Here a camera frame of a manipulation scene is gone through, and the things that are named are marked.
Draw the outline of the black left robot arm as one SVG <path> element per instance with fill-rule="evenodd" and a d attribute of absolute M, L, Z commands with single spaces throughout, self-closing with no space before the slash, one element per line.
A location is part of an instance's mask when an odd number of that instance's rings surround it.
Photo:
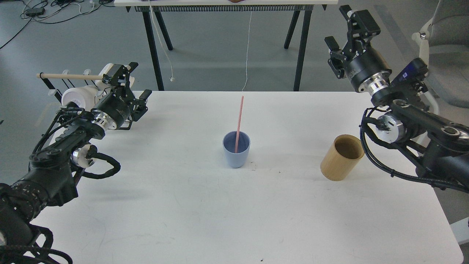
<path fill-rule="evenodd" d="M 53 234 L 31 224 L 47 206 L 62 206 L 78 197 L 80 179 L 105 179 L 119 172 L 114 158 L 99 153 L 90 140 L 107 130 L 120 130 L 148 110 L 151 90 L 136 98 L 131 72 L 137 62 L 108 64 L 98 75 L 37 74 L 62 101 L 51 125 L 29 157 L 28 173 L 14 184 L 1 184 L 1 263 L 55 264 L 55 254 L 67 263 L 68 254 L 52 249 Z"/>

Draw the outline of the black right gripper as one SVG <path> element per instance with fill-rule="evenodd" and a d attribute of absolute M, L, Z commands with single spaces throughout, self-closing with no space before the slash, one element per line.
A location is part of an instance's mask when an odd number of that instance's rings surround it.
<path fill-rule="evenodd" d="M 349 5 L 341 5 L 339 11 L 347 21 L 347 43 L 341 49 L 335 37 L 324 38 L 330 55 L 328 65 L 335 77 L 347 77 L 355 92 L 376 94 L 386 89 L 392 70 L 371 46 L 371 40 L 381 33 L 381 28 L 368 10 L 352 10 Z"/>

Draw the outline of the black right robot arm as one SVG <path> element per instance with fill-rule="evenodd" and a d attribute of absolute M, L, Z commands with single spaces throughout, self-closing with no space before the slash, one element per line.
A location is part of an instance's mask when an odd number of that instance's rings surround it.
<path fill-rule="evenodd" d="M 338 79 L 348 78 L 355 92 L 368 92 L 373 107 L 360 124 L 360 140 L 368 159 L 390 176 L 445 190 L 468 192 L 468 127 L 429 111 L 419 95 L 427 64 L 412 60 L 390 81 L 392 70 L 371 46 L 380 27 L 368 10 L 342 5 L 347 21 L 347 43 L 341 49 L 333 36 L 325 37 L 328 64 Z M 370 151 L 366 138 L 387 149 L 397 149 L 416 167 L 416 176 L 391 169 Z"/>

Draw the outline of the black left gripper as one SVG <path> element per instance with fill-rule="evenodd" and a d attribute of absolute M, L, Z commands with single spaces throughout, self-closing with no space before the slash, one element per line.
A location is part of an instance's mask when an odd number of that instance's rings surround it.
<path fill-rule="evenodd" d="M 107 95 L 92 108 L 93 124 L 106 130 L 130 130 L 133 122 L 138 121 L 147 111 L 147 99 L 152 90 L 145 89 L 139 98 L 135 98 L 130 89 L 130 73 L 139 64 L 112 65 L 107 73 L 102 74 L 102 82 L 111 87 Z"/>

